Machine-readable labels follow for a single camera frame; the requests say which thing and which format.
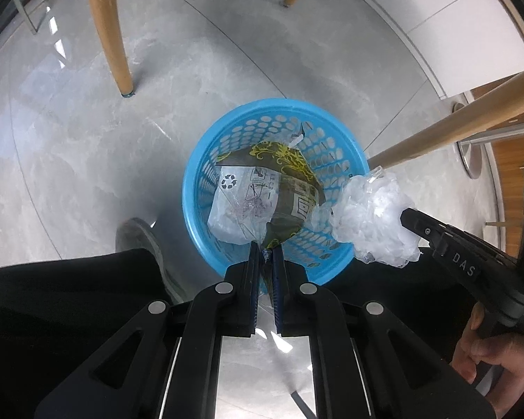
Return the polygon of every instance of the white plastic bag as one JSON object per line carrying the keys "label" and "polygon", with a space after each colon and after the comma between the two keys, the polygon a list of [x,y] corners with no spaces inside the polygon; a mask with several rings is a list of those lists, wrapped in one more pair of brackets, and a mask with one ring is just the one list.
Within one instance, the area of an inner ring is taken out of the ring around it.
{"label": "white plastic bag", "polygon": [[400,215],[414,202],[400,190],[394,173],[377,167],[367,176],[353,176],[332,207],[332,236],[353,244],[355,258],[404,267],[416,262],[420,237],[404,228]]}
{"label": "white plastic bag", "polygon": [[231,244],[261,243],[277,206],[279,178],[261,167],[222,167],[208,217],[212,234]]}

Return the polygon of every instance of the black pants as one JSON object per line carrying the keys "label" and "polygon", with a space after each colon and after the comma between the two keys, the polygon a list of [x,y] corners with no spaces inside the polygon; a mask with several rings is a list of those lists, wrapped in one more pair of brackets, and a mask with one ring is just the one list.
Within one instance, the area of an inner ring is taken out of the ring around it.
{"label": "black pants", "polygon": [[[447,360],[474,303],[429,250],[403,269],[354,260],[326,286],[344,302],[382,302]],[[1,268],[0,418],[32,418],[54,387],[155,299],[170,302],[146,250]]]}
{"label": "black pants", "polygon": [[144,249],[0,269],[0,418],[39,402],[140,309],[170,303]]}

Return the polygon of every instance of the round metal base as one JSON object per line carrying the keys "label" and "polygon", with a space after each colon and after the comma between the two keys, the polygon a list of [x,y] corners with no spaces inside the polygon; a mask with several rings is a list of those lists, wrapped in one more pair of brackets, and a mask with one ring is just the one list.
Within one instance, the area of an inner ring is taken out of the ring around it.
{"label": "round metal base", "polygon": [[[452,113],[464,107],[461,102],[455,102]],[[460,155],[462,166],[471,179],[478,179],[481,175],[482,153],[481,145],[472,145],[469,142],[456,142],[456,149]]]}

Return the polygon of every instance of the plastic bag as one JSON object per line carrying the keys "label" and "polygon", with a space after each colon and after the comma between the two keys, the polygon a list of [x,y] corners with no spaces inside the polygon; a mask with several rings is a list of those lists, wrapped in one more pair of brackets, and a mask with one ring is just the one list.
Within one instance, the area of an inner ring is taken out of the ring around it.
{"label": "plastic bag", "polygon": [[416,262],[420,237],[404,228],[400,215],[414,202],[400,190],[395,174],[377,167],[367,176],[353,176],[332,207],[332,236],[353,244],[355,258],[404,267]]}
{"label": "plastic bag", "polygon": [[280,142],[225,153],[216,165],[221,172],[208,228],[220,241],[256,241],[272,249],[294,236],[312,208],[324,203],[322,185],[303,155]]}
{"label": "plastic bag", "polygon": [[224,166],[208,227],[220,241],[262,243],[278,204],[280,174],[258,167]]}

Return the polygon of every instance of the yellow floral pattern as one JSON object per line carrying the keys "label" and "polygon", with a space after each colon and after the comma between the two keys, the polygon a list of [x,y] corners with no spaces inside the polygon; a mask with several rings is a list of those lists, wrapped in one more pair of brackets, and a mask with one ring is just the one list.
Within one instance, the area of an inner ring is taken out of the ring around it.
{"label": "yellow floral pattern", "polygon": [[287,169],[291,169],[302,173],[308,183],[316,180],[316,176],[314,176],[307,161],[298,149],[288,148],[278,142],[260,142],[253,145],[250,150],[250,155],[256,156],[260,160],[264,157],[264,153],[271,154],[275,162],[282,166],[281,173],[288,174]]}
{"label": "yellow floral pattern", "polygon": [[231,151],[223,153],[223,154],[220,154],[218,157],[216,157],[216,162],[222,161],[226,157],[229,157],[230,154],[231,154]]}

